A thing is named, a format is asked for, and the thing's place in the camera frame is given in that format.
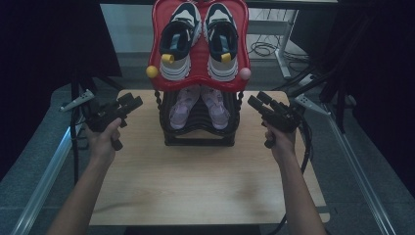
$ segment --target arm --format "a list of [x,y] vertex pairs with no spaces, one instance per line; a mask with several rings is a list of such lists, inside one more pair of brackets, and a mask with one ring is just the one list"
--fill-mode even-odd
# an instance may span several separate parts
[[47,234],[86,234],[95,203],[105,175],[115,158],[111,139],[117,140],[117,128],[121,119],[110,123],[102,133],[92,132],[86,127],[90,145],[90,160]]
[[266,138],[272,140],[271,133],[275,135],[275,145],[271,151],[280,166],[290,234],[326,234],[297,160],[296,132],[284,133],[266,121],[264,123],[268,129]]

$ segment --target pink shoe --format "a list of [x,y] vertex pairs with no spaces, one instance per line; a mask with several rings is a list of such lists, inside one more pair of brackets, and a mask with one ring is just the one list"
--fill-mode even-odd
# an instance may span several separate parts
[[170,125],[174,129],[181,129],[186,124],[190,111],[199,100],[201,86],[192,85],[180,90],[177,102],[170,109]]
[[222,92],[207,86],[202,86],[202,99],[208,108],[211,123],[216,129],[223,129],[228,125],[229,112],[223,106]]

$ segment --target yellow ball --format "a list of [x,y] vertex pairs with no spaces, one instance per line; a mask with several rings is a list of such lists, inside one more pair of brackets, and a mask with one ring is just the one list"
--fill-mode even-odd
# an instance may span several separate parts
[[147,77],[155,78],[159,74],[159,70],[154,66],[148,66],[146,69]]

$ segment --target wall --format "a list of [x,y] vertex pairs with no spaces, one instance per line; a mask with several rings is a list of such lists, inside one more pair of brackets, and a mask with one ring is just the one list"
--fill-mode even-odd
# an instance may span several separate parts
[[101,9],[117,53],[152,50],[153,6],[101,4]]

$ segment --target wooden table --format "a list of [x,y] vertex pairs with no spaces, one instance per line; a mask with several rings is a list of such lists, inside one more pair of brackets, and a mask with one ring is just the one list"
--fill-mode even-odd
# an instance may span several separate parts
[[[199,225],[276,223],[285,214],[279,167],[263,146],[265,128],[259,113],[247,104],[233,147],[165,146],[159,110],[152,90],[123,90],[144,104],[129,114],[120,130],[123,149],[116,153],[91,225]],[[288,103],[283,92],[266,92]],[[198,130],[187,137],[208,134]],[[304,145],[298,131],[296,151]],[[305,181],[322,220],[330,219],[309,164]]]

